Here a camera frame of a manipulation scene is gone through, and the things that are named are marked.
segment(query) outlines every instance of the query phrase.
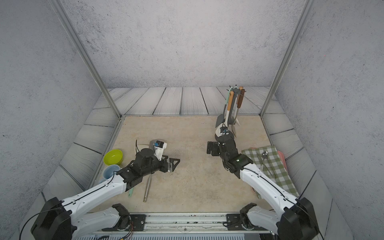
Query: green checkered towel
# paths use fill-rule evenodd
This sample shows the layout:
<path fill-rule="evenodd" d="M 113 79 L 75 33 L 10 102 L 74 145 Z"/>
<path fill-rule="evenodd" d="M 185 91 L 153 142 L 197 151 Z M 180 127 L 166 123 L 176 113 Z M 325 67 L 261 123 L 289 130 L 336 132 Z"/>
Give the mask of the green checkered towel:
<path fill-rule="evenodd" d="M 267 151 L 267 158 L 262 156 L 263 152 Z M 286 190 L 292 195 L 298 196 L 295 186 L 288 175 L 287 170 L 284 168 L 283 163 L 279 157 L 279 153 L 275 146 L 260 147 L 256 149 L 246 149 L 242 154 L 247 155 L 263 171 L 263 173 L 279 185 L 282 189 Z M 257 193 L 257 197 L 262 199 L 261 195 Z"/>

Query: metal rail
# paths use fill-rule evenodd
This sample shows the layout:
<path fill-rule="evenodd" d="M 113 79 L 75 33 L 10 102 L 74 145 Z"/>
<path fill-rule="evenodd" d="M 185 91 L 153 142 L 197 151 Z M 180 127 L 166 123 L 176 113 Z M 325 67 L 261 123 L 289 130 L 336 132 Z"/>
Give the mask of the metal rail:
<path fill-rule="evenodd" d="M 67 14 L 65 13 L 65 10 L 63 6 L 61 5 L 59 0 L 48 0 L 51 4 L 53 10 L 55 11 L 57 17 L 59 18 L 61 24 L 63 25 L 65 31 L 71 38 L 73 44 L 75 45 L 77 51 L 79 52 L 81 58 L 83 59 L 85 65 L 87 66 L 88 70 L 90 71 L 93 79 L 95 80 L 96 84 L 99 86 L 101 92 L 105 96 L 105 99 L 107 99 L 107 102 L 111 106 L 113 112 L 116 114 L 116 116 L 120 119 L 121 113 L 118 110 L 117 106 L 115 105 L 111 95 L 109 94 L 108 89 L 105 87 L 103 81 L 101 80 L 101 77 L 99 73 L 97 72 L 95 66 L 92 63 L 91 58 L 87 54 L 83 44 L 80 41 L 79 36 L 77 35 L 76 31 L 74 30 L 71 21 L 69 20 Z"/>
<path fill-rule="evenodd" d="M 291 41 L 287 47 L 287 50 L 286 50 L 285 55 L 283 57 L 283 60 L 281 61 L 280 67 L 277 70 L 275 79 L 273 80 L 271 87 L 269 88 L 268 95 L 266 96 L 266 100 L 264 102 L 264 105 L 262 107 L 262 111 L 260 113 L 261 118 L 263 118 L 264 114 L 266 113 L 266 110 L 268 109 L 269 103 L 271 102 L 273 95 L 275 94 L 276 89 L 280 84 L 281 78 L 283 77 L 285 69 L 288 66 L 289 60 L 292 57 L 292 54 L 295 50 L 297 42 L 299 41 L 300 36 L 303 33 L 304 27 L 307 23 L 307 20 L 310 16 L 310 13 L 312 12 L 314 2 L 315 2 L 315 0 L 307 0 L 307 2 L 305 3 L 303 12 L 301 13 L 301 16 L 299 18 L 299 22 L 297 23 L 295 31 L 293 32 L 293 35 L 291 37 Z"/>
<path fill-rule="evenodd" d="M 253 233 L 253 234 L 270 234 L 268 230 L 247 231 L 245 229 L 238 231 L 228 231 L 223 226 L 226 222 L 225 212 L 168 212 L 168 213 L 131 213 L 146 214 L 144 230 L 135 232 L 135 234 L 161 234 L 161 233 L 215 233 L 215 234 L 234 234 L 234 233 Z"/>
<path fill-rule="evenodd" d="M 265 125 L 264 119 L 263 119 L 261 116 L 260 116 L 260 119 L 261 119 L 261 121 L 262 121 L 262 123 L 263 123 L 263 127 L 264 127 L 264 130 L 265 130 L 265 133 L 266 133 L 266 135 L 268 136 L 269 143 L 270 143 L 271 145 L 273 145 L 271 135 L 270 135 L 269 132 L 268 132 L 268 129 L 267 129 L 266 125 Z"/>

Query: orange handle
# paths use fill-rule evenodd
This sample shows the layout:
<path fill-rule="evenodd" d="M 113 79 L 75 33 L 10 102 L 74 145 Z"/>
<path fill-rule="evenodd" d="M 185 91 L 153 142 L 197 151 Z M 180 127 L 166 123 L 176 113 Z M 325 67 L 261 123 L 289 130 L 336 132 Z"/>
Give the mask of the orange handle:
<path fill-rule="evenodd" d="M 228 107 L 227 107 L 228 111 L 231 110 L 232 99 L 233 99 L 233 91 L 229 93 L 229 100 L 228 100 Z"/>
<path fill-rule="evenodd" d="M 237 108 L 241 107 L 241 103 L 243 102 L 245 89 L 241 89 L 240 96 L 239 96 L 239 102 L 237 103 Z"/>

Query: light blue cup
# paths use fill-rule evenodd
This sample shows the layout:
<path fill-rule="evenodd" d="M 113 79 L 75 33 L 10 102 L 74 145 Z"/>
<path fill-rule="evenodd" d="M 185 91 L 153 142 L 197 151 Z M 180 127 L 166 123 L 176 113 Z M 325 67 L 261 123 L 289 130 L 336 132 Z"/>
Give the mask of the light blue cup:
<path fill-rule="evenodd" d="M 121 168 L 119 167 L 119 165 L 116 165 L 116 164 L 113 164 L 113 165 L 109 165 L 103 172 L 103 179 L 100 180 L 99 184 L 106 181 L 108 178 L 112 177 L 113 176 L 113 173 L 114 172 L 117 172 L 118 170 L 120 170 Z"/>

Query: gray concrete wall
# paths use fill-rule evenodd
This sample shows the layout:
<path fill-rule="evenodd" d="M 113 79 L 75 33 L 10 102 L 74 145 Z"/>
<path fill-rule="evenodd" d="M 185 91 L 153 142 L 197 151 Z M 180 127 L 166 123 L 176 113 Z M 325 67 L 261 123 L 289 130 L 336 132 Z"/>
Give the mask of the gray concrete wall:
<path fill-rule="evenodd" d="M 305 0 L 62 0 L 105 84 L 269 86 Z"/>
<path fill-rule="evenodd" d="M 100 90 L 47 0 L 1 1 L 0 33 L 0 239 L 8 239 Z"/>
<path fill-rule="evenodd" d="M 356 239 L 384 235 L 383 13 L 318 0 L 276 94 Z"/>

